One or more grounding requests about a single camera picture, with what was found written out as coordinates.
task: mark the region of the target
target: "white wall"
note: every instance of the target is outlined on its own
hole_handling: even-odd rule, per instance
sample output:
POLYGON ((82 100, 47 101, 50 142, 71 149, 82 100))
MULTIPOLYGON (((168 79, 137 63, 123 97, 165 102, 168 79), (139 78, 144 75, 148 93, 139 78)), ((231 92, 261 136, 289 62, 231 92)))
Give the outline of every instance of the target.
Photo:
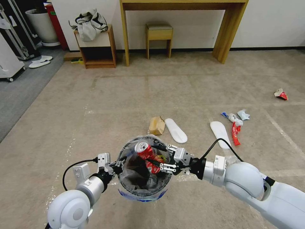
MULTIPOLYGON (((117 49, 124 49, 119 0, 52 0, 70 50, 78 50, 72 23, 88 7, 113 25, 117 49)), ((305 46, 304 0, 249 0, 232 47, 305 46)), ((166 21, 174 28, 173 48, 211 48, 223 11, 127 11, 130 49, 145 48, 145 24, 166 21)))

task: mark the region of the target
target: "white bag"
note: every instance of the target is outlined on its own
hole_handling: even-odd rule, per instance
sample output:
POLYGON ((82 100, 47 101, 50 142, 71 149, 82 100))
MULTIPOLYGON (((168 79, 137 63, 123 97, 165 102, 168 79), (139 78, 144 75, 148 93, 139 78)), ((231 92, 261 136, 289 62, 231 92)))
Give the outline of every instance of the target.
POLYGON ((76 25, 70 25, 73 29, 77 29, 82 41, 93 41, 100 32, 108 30, 107 22, 101 16, 97 9, 89 9, 82 12, 75 19, 76 25))

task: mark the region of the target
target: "trash bag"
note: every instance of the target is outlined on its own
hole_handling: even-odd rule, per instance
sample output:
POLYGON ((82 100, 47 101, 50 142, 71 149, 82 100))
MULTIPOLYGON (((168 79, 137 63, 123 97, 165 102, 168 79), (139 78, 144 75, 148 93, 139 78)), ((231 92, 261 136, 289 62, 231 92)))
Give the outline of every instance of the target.
MULTIPOLYGON (((146 161, 135 152, 134 147, 138 142, 147 142, 151 146, 166 146, 155 135, 139 136, 129 141, 121 150, 118 160, 126 157, 123 173, 118 176, 120 181, 119 192, 122 196, 142 202, 153 201, 161 198, 167 191, 171 174, 158 172, 152 174, 146 167, 146 161)), ((169 153, 152 148, 156 155, 162 155, 165 162, 169 161, 169 153)))

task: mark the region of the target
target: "gray carpet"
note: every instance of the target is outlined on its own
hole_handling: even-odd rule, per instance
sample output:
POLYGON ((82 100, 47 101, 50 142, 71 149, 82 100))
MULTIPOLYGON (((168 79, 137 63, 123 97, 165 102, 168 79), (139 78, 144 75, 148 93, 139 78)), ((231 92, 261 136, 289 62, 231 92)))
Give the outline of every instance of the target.
POLYGON ((14 77, 14 82, 9 83, 6 79, 0 81, 0 142, 63 64, 66 51, 45 48, 39 51, 42 55, 53 57, 50 64, 30 69, 28 66, 32 60, 40 57, 32 59, 25 62, 26 70, 21 70, 14 77))

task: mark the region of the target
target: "red plastic wrapper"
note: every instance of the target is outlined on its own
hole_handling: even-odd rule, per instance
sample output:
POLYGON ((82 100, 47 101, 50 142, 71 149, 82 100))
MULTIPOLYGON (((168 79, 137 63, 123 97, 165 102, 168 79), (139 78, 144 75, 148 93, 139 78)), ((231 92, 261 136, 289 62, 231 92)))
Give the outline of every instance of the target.
POLYGON ((156 155, 152 147, 146 142, 139 142, 135 146, 135 151, 139 157, 145 160, 145 165, 148 170, 151 170, 152 174, 157 174, 160 172, 160 167, 154 165, 153 163, 147 161, 146 159, 151 159, 163 163, 164 161, 156 155))
POLYGON ((283 100, 288 100, 288 96, 287 96, 287 94, 283 91, 282 88, 277 89, 277 91, 274 92, 274 96, 275 96, 275 97, 278 97, 278 98, 280 98, 280 99, 283 99, 283 100))
POLYGON ((240 132, 240 130, 241 130, 241 126, 236 127, 235 122, 233 122, 232 137, 233 137, 234 145, 240 145, 238 138, 237 138, 237 134, 238 134, 238 132, 240 132))

